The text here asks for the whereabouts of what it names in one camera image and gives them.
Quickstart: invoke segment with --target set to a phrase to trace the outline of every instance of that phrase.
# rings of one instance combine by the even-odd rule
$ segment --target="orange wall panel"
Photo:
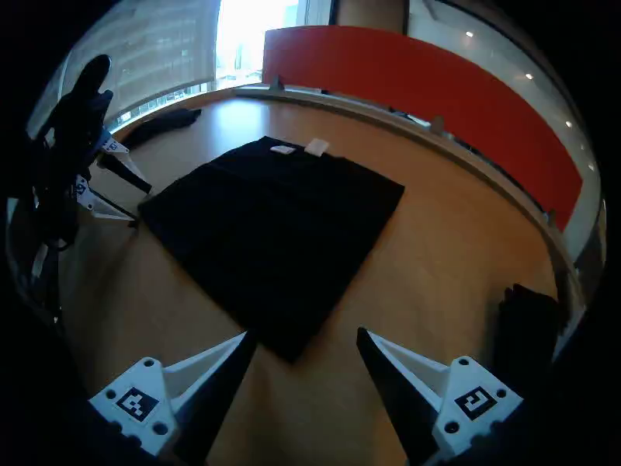
[[[303,26],[265,34],[263,82],[368,99],[445,128],[515,178],[565,228],[582,179],[541,116],[506,84],[430,43],[351,26]]]

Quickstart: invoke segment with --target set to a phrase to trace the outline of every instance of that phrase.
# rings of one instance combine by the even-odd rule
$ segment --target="white tag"
[[[270,151],[274,151],[274,152],[279,152],[280,154],[290,154],[291,152],[295,151],[295,148],[290,148],[288,146],[274,146],[273,148],[270,149]]]
[[[321,154],[325,152],[330,144],[327,141],[321,139],[313,139],[308,146],[304,149],[304,152],[321,157]]]

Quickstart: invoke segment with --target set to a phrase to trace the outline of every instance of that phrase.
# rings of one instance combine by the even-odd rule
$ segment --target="black clothing pile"
[[[289,154],[271,151],[284,145]],[[345,158],[263,137],[140,205],[187,273],[285,360],[345,292],[404,187]]]

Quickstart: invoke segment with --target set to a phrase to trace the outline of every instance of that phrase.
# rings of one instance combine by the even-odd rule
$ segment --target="curved wall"
[[[346,26],[307,26],[265,35],[263,82],[342,92],[432,120],[499,164],[562,230],[582,178],[546,121],[484,69],[430,43]]]

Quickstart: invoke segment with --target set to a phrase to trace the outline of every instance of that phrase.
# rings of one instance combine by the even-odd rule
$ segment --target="black cloth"
[[[123,145],[132,151],[158,134],[188,127],[196,121],[200,112],[200,110],[177,109],[157,115],[132,130],[123,139]]]
[[[517,283],[498,310],[491,372],[526,398],[546,379],[565,312],[552,297]]]
[[[295,147],[284,155],[277,145]],[[140,205],[149,228],[238,323],[294,361],[373,247],[403,186],[270,137]]]

